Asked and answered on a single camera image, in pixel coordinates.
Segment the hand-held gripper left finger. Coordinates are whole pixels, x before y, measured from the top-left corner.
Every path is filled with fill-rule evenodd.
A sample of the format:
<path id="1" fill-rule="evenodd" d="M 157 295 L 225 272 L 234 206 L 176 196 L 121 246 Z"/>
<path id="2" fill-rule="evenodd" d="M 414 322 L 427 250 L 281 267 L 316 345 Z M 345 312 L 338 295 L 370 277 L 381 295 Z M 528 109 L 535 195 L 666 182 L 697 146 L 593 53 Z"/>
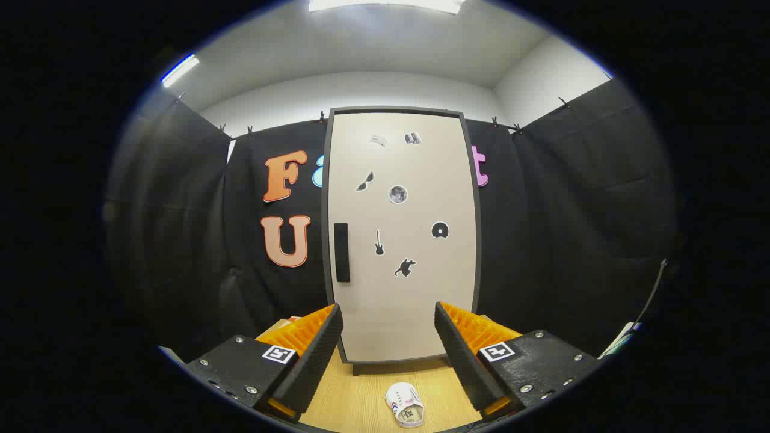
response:
<path id="1" fill-rule="evenodd" d="M 343 332 L 337 302 L 258 338 L 233 335 L 186 366 L 249 408 L 296 422 L 313 400 Z"/>

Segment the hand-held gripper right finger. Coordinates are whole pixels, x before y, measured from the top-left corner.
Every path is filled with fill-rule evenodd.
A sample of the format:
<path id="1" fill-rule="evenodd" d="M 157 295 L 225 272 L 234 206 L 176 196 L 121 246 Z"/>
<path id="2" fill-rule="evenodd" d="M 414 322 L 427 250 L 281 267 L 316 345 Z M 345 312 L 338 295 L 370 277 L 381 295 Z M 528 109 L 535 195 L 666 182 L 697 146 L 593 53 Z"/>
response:
<path id="1" fill-rule="evenodd" d="M 544 405 L 593 375 L 600 360 L 548 331 L 522 334 L 438 301 L 434 327 L 484 421 Z"/>

